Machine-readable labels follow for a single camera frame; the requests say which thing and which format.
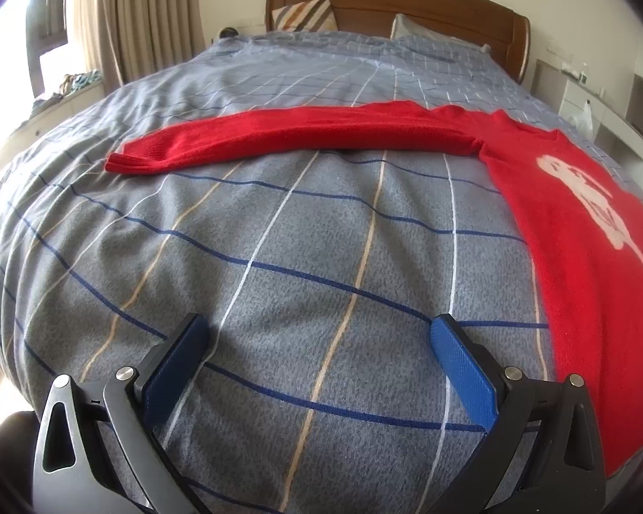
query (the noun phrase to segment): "pillow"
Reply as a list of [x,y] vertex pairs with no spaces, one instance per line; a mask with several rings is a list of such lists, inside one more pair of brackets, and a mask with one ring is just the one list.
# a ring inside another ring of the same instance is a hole
[[485,54],[490,54],[491,51],[491,47],[487,44],[478,46],[478,44],[473,44],[456,37],[449,37],[442,33],[437,33],[435,30],[430,30],[426,27],[422,27],[419,23],[415,23],[415,21],[407,17],[407,15],[405,15],[404,13],[396,14],[396,18],[393,19],[391,39],[402,38],[410,35],[419,35],[420,37],[428,38],[429,40],[435,40],[436,42],[458,44],[460,46],[464,46],[465,48],[478,50],[479,52],[483,52]]
[[271,12],[274,30],[316,33],[338,30],[330,0],[311,0],[280,7]]

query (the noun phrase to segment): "wooden headboard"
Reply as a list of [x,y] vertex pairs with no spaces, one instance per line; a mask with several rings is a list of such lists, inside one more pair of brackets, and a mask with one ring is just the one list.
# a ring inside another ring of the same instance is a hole
[[[267,31],[271,11],[308,0],[267,0]],[[445,35],[489,44],[491,57],[521,82],[529,60],[529,20],[489,0],[331,0],[339,30],[389,37],[396,13]]]

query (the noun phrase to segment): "folded clothing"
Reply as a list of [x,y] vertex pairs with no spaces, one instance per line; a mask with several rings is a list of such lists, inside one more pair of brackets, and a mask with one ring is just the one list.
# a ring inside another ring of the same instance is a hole
[[643,446],[643,205],[560,131],[414,102],[263,109],[161,129],[105,169],[149,175],[296,149],[477,155],[532,255],[557,375],[588,384],[607,472]]

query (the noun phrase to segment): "gray pillow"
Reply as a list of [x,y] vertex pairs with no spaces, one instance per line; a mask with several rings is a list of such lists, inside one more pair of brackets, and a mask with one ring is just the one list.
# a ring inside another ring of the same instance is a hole
[[487,44],[483,46],[478,46],[478,44],[473,44],[467,42],[466,40],[461,40],[456,37],[449,37],[442,33],[437,33],[435,30],[427,29],[422,27],[419,23],[415,23],[412,19],[407,17],[404,13],[396,14],[396,18],[393,19],[393,29],[391,29],[391,39],[395,40],[397,38],[402,38],[410,35],[418,35],[420,37],[428,38],[429,40],[435,40],[437,42],[447,42],[449,44],[458,44],[465,48],[471,50],[478,50],[484,54],[490,54],[491,47]]

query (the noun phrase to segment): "striped pillow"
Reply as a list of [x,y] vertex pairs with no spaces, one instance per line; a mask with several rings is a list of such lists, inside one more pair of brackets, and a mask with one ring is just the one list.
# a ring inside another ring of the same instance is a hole
[[330,0],[312,0],[280,7],[271,12],[271,19],[274,30],[290,33],[338,30]]

